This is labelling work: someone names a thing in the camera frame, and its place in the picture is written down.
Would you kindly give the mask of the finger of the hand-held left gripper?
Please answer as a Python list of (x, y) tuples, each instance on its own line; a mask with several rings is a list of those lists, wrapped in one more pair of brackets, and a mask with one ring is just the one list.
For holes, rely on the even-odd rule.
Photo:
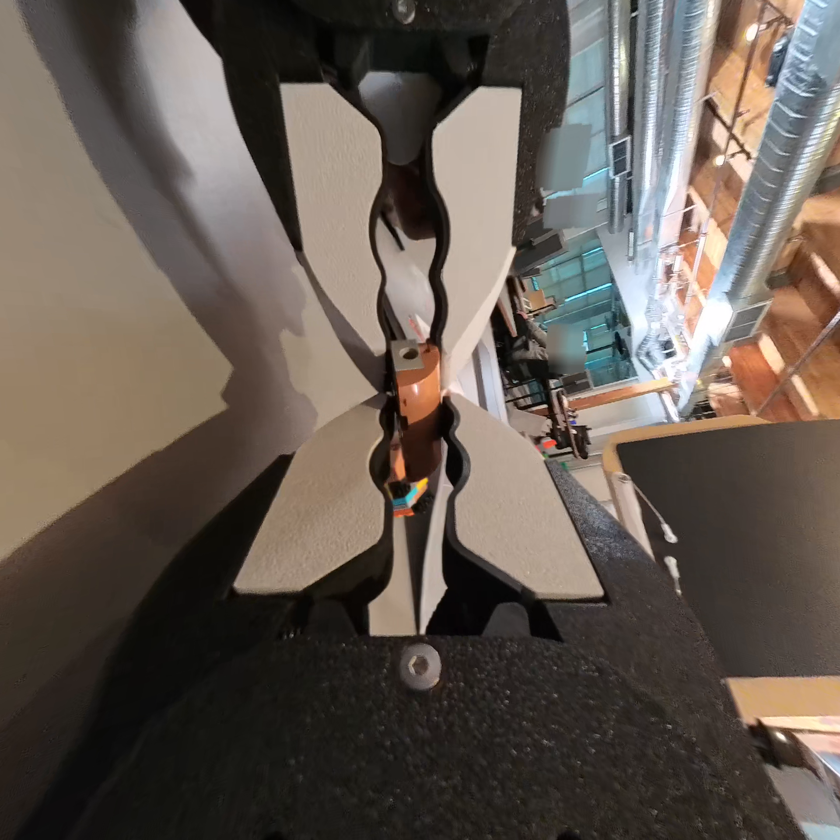
[(476, 348), (515, 253), (521, 100), (519, 88), (478, 87), (432, 133), (434, 184), (448, 236), (441, 269), (445, 392)]
[(383, 186), (375, 123), (327, 83), (280, 86), (301, 244), (298, 260), (343, 354), (385, 392), (384, 274), (373, 211)]

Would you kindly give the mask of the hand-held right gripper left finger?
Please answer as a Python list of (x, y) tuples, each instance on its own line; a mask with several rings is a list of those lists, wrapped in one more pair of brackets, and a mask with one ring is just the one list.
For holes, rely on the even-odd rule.
[(299, 447), (234, 580), (237, 595), (337, 602), (369, 631), (370, 604), (393, 570), (384, 408), (357, 405)]

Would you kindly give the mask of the person's left hand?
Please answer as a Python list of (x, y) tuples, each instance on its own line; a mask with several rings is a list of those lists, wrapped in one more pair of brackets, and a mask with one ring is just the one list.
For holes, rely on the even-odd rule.
[(434, 203), (418, 161), (385, 167), (386, 213), (409, 239), (436, 238)]

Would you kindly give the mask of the brown grey brick assembly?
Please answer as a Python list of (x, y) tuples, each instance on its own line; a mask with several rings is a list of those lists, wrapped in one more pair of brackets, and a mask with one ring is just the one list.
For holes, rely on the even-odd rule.
[(416, 483), (430, 477), (442, 457), (440, 351), (431, 342), (394, 340), (391, 359), (405, 478)]

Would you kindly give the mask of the silver air duct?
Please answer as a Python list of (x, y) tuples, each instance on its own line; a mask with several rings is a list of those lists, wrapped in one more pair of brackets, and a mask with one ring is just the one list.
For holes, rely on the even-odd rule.
[(838, 135), (839, 2), (806, 1), (679, 389), (687, 416), (724, 350), (770, 304), (768, 279)]

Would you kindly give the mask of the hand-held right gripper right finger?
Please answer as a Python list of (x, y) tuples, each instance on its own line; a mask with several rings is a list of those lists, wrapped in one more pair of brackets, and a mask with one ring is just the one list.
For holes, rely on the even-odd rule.
[(578, 528), (533, 445), (463, 396), (442, 405), (451, 484), (439, 538), (440, 582), (425, 582), (425, 631), (481, 635), (520, 605), (537, 635), (547, 606), (606, 598)]

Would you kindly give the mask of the colourful striped brick model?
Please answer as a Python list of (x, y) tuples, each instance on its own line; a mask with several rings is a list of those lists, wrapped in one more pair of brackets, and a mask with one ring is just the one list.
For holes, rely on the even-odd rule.
[(417, 482), (392, 480), (386, 484), (395, 519), (410, 518), (425, 512), (434, 504), (434, 495), (429, 491), (429, 479)]

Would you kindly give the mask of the dark panel with plywood edge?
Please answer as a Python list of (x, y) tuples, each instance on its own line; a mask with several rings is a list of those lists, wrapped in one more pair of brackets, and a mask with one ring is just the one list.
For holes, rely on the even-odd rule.
[(839, 676), (838, 420), (640, 427), (602, 458), (726, 676)]

